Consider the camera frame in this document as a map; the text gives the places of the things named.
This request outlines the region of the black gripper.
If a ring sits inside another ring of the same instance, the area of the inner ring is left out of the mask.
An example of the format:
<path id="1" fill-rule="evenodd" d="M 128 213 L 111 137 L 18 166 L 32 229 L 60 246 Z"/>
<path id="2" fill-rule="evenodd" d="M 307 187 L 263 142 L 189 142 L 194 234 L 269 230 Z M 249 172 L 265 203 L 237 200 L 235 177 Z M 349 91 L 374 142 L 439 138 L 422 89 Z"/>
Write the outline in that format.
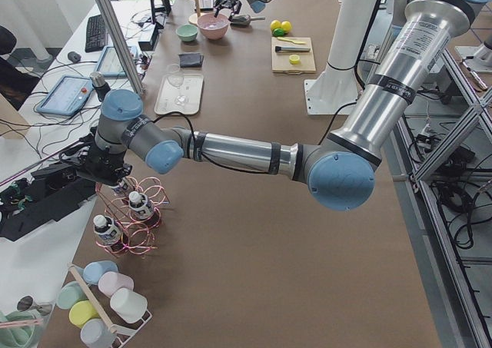
<path id="1" fill-rule="evenodd" d="M 132 170 L 132 166 L 125 163 L 125 152 L 113 154 L 96 143 L 77 153 L 75 167 L 79 176 L 108 186 L 116 186 Z"/>
<path id="2" fill-rule="evenodd" d="M 214 17 L 218 17 L 220 10 L 229 9 L 231 14 L 229 20 L 232 21 L 236 15 L 240 13 L 241 1 L 240 0 L 218 0 L 218 5 L 214 6 Z"/>

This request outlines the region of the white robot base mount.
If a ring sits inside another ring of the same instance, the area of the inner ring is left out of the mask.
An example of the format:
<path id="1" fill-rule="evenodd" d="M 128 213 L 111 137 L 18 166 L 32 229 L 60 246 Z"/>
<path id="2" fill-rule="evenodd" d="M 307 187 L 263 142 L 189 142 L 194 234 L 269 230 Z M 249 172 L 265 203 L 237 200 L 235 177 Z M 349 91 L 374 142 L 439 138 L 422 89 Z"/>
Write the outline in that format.
<path id="1" fill-rule="evenodd" d="M 344 104 L 355 102 L 358 97 L 357 83 L 338 79 L 306 79 L 304 96 L 309 115 L 333 115 Z"/>

